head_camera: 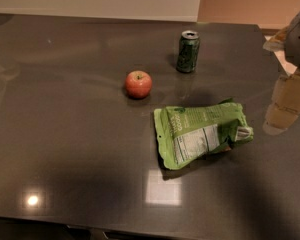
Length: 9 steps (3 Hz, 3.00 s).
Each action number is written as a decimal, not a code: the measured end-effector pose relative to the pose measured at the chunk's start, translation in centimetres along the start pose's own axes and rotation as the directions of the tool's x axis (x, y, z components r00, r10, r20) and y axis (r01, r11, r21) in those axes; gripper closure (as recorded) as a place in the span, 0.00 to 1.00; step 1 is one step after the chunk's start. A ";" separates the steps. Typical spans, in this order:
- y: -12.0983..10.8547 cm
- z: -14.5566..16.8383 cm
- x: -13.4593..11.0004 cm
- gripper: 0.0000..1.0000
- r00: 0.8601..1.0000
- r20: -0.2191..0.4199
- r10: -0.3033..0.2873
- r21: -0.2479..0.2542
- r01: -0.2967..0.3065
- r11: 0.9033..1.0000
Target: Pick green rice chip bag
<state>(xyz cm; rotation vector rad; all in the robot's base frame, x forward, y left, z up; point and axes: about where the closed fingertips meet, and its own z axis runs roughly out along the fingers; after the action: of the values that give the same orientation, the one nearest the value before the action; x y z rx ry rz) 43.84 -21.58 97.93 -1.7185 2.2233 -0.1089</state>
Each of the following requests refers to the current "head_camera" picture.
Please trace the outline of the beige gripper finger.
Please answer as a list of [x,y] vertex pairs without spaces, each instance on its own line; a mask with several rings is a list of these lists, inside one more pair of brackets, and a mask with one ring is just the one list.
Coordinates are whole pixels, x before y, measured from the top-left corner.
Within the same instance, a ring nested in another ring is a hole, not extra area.
[[285,48],[287,32],[287,27],[282,28],[263,44],[263,48],[270,52],[283,51]]

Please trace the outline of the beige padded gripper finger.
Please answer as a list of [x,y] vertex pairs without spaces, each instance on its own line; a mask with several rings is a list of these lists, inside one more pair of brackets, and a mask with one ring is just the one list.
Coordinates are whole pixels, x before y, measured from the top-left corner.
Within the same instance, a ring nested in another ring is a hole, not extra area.
[[300,116],[300,69],[293,74],[280,75],[276,81],[263,130],[279,135],[288,130]]

